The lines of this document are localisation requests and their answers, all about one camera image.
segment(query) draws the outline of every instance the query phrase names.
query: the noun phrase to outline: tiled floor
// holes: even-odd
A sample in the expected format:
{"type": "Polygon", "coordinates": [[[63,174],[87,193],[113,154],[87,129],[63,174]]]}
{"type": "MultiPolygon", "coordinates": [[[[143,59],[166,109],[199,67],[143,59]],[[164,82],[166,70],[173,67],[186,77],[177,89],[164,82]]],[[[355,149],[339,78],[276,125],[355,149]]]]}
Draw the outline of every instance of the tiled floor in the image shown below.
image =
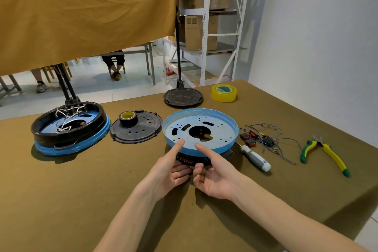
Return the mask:
{"type": "MultiPolygon", "coordinates": [[[[152,79],[147,75],[145,54],[131,54],[125,56],[126,74],[121,72],[122,79],[113,81],[108,73],[107,66],[101,58],[89,58],[76,64],[69,62],[73,78],[71,79],[75,93],[81,101],[92,101],[106,103],[111,101],[135,98],[145,95],[166,92],[175,86],[174,80],[170,80],[166,86],[163,74],[163,56],[161,51],[154,47],[154,68],[156,85],[152,85],[152,79]]],[[[22,88],[19,94],[14,93],[0,100],[0,119],[39,114],[64,105],[64,95],[59,88],[57,78],[47,83],[50,87],[46,92],[37,94],[35,92],[36,81],[30,71],[14,74],[17,82],[22,88]]],[[[11,85],[8,76],[3,80],[11,85]]]]}

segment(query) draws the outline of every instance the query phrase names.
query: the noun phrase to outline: white shelving rack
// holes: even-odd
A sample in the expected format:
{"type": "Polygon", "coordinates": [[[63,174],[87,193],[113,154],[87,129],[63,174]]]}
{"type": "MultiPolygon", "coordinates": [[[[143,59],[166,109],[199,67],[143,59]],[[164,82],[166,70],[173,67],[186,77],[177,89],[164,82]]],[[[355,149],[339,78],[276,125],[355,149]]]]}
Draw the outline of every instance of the white shelving rack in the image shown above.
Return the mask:
{"type": "MultiPolygon", "coordinates": [[[[210,11],[210,0],[205,0],[204,8],[196,8],[196,9],[187,9],[187,10],[181,10],[180,15],[202,15],[202,22],[203,22],[203,31],[202,31],[202,50],[201,51],[190,51],[191,55],[195,55],[196,58],[200,60],[200,66],[191,63],[187,59],[184,59],[184,52],[188,52],[185,49],[185,44],[180,44],[180,49],[177,50],[173,54],[173,57],[175,54],[179,54],[180,50],[183,52],[183,58],[181,59],[181,68],[182,68],[182,79],[189,84],[191,87],[199,87],[204,85],[210,85],[210,84],[217,84],[220,82],[226,82],[231,79],[231,81],[234,80],[235,77],[235,69],[237,64],[237,59],[239,56],[239,50],[240,50],[240,41],[241,41],[241,35],[242,35],[242,29],[243,29],[243,21],[245,16],[245,9],[247,6],[247,0],[234,0],[236,4],[236,9],[227,9],[225,11],[210,11]],[[237,21],[237,27],[236,27],[236,33],[220,33],[220,34],[208,34],[208,26],[209,26],[209,16],[210,15],[237,15],[238,21],[237,21]],[[236,41],[235,45],[229,45],[225,43],[218,42],[217,43],[217,50],[216,51],[207,51],[207,40],[210,36],[235,36],[236,41]],[[206,71],[206,57],[207,55],[216,55],[216,54],[225,54],[229,53],[229,59],[224,66],[222,72],[219,76],[212,76],[209,72],[206,71]],[[231,73],[231,78],[229,76],[225,76],[228,67],[233,62],[233,69],[231,73]]],[[[171,44],[176,47],[176,44],[167,38],[163,38],[163,62],[164,62],[164,78],[165,83],[167,84],[167,80],[169,78],[177,78],[176,75],[168,77],[166,75],[166,65],[168,68],[173,70],[176,74],[178,74],[177,70],[177,59],[172,60],[166,60],[165,58],[165,49],[164,49],[164,43],[171,44]]]]}

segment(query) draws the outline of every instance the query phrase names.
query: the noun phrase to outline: floor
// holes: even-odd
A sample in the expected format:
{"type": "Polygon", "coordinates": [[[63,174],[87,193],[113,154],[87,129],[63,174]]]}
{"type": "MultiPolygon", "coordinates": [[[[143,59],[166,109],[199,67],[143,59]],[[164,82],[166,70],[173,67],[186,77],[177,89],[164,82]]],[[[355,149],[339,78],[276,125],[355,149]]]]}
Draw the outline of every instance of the floor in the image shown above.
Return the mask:
{"type": "MultiPolygon", "coordinates": [[[[73,78],[71,83],[81,101],[106,103],[111,101],[135,98],[166,92],[175,86],[175,80],[164,83],[162,52],[154,47],[154,68],[156,86],[152,85],[152,79],[147,75],[147,66],[144,54],[126,55],[125,69],[122,79],[118,82],[109,77],[106,65],[101,58],[89,58],[76,64],[69,62],[73,78]]],[[[59,88],[57,79],[52,83],[45,83],[50,88],[41,94],[35,92],[36,81],[30,71],[14,74],[22,88],[22,93],[14,92],[0,100],[0,119],[41,114],[50,109],[64,104],[64,95],[59,88]]],[[[11,85],[11,80],[3,77],[4,81],[11,85]]],[[[378,209],[366,223],[356,241],[370,250],[378,252],[378,209]]]]}

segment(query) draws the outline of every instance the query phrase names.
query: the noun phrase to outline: forearm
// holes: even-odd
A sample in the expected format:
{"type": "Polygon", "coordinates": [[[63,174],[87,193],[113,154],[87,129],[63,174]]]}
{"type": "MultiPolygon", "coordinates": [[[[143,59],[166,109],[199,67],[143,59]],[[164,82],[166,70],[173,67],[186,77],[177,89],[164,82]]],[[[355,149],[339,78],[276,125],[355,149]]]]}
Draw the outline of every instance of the forearm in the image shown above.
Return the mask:
{"type": "Polygon", "coordinates": [[[235,188],[233,201],[290,252],[367,251],[302,215],[245,176],[235,188]]]}
{"type": "Polygon", "coordinates": [[[155,203],[150,186],[139,183],[94,252],[136,251],[155,203]]]}

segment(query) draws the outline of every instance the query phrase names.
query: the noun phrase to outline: hand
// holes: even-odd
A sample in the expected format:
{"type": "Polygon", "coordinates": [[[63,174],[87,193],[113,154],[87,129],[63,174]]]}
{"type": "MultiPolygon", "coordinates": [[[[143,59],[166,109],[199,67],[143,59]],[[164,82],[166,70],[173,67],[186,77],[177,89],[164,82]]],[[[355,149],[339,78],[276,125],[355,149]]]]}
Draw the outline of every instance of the hand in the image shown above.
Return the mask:
{"type": "Polygon", "coordinates": [[[189,166],[176,160],[176,155],[183,147],[185,141],[178,141],[171,150],[158,159],[143,182],[147,182],[153,189],[155,200],[158,201],[172,188],[189,180],[189,174],[193,171],[189,166]]]}
{"type": "Polygon", "coordinates": [[[233,193],[243,175],[208,147],[200,144],[195,144],[195,147],[210,159],[212,165],[209,169],[204,168],[201,163],[195,165],[193,171],[195,187],[209,196],[233,200],[233,193]]]}

